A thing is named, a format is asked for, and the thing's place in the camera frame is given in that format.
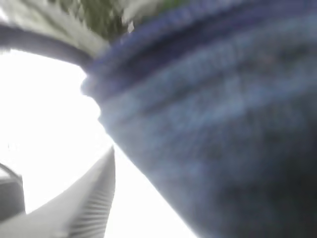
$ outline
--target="striped fabric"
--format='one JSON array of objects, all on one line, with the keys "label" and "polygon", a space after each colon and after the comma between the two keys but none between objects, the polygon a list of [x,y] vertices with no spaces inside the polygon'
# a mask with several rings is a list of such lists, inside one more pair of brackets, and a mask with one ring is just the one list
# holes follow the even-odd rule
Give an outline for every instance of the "striped fabric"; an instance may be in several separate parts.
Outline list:
[{"label": "striped fabric", "polygon": [[202,238],[317,236],[317,1],[202,0],[139,28],[83,91]]}]

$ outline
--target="tree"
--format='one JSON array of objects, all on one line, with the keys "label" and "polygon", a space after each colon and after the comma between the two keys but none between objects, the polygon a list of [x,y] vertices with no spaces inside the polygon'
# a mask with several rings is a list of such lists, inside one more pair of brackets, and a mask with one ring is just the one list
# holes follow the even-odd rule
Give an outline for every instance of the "tree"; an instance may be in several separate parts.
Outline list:
[{"label": "tree", "polygon": [[187,0],[49,0],[104,39],[112,41],[161,12]]}]

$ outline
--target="black object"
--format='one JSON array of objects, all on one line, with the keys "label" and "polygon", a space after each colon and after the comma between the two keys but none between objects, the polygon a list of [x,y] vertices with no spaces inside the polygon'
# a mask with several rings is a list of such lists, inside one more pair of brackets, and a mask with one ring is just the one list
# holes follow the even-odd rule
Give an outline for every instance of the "black object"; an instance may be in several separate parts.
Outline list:
[{"label": "black object", "polygon": [[0,178],[0,223],[20,213],[25,213],[21,183],[11,177]]},{"label": "black object", "polygon": [[92,58],[62,41],[0,24],[0,47],[22,50],[85,67]]}]

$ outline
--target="ribbed surface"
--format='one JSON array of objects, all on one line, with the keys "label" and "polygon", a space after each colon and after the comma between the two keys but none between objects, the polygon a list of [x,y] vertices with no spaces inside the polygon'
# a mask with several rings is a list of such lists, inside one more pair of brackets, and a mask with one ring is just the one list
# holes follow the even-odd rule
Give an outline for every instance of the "ribbed surface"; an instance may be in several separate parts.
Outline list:
[{"label": "ribbed surface", "polygon": [[114,184],[109,173],[99,176],[81,212],[70,226],[70,238],[103,238],[113,200]]}]

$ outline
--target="bright sky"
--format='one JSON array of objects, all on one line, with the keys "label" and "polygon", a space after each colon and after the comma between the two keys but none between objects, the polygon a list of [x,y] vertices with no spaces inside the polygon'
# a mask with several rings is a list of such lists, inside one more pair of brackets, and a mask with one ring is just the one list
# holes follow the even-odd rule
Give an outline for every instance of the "bright sky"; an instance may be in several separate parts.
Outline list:
[{"label": "bright sky", "polygon": [[[31,212],[81,177],[112,144],[96,103],[80,93],[77,66],[19,51],[0,55],[0,162],[23,176]],[[194,238],[117,149],[107,238]]]}]

